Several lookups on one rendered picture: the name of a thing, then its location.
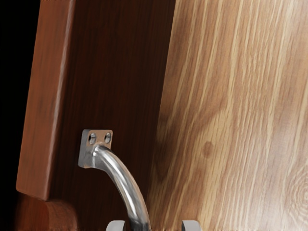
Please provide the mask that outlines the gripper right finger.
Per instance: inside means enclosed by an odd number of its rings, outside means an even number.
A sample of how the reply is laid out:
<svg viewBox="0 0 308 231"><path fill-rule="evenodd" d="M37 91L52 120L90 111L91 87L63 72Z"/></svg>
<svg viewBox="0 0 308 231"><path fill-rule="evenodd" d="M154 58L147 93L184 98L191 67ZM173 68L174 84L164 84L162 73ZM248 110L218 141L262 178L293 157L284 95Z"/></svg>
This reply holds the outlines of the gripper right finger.
<svg viewBox="0 0 308 231"><path fill-rule="evenodd" d="M183 220L181 231L201 231L201 226L196 220Z"/></svg>

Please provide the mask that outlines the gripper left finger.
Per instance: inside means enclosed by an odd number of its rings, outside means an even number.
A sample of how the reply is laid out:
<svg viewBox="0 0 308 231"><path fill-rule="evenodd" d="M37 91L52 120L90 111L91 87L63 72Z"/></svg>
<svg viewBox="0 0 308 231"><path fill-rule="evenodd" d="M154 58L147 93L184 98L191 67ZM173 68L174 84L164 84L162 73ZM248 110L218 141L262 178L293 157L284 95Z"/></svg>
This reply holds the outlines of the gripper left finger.
<svg viewBox="0 0 308 231"><path fill-rule="evenodd" d="M126 225L123 220L112 220L108 223L106 231L125 231Z"/></svg>

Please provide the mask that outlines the dark brown wooden cabinet door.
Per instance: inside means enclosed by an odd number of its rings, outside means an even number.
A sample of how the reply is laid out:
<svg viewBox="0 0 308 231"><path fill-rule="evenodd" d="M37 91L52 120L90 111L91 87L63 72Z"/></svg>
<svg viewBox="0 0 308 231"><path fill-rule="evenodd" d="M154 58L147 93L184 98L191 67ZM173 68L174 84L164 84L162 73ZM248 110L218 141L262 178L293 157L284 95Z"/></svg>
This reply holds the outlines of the dark brown wooden cabinet door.
<svg viewBox="0 0 308 231"><path fill-rule="evenodd" d="M70 204L80 231L127 220L107 174L78 166L82 131L112 150L147 195L175 0L43 0L16 189Z"/></svg>

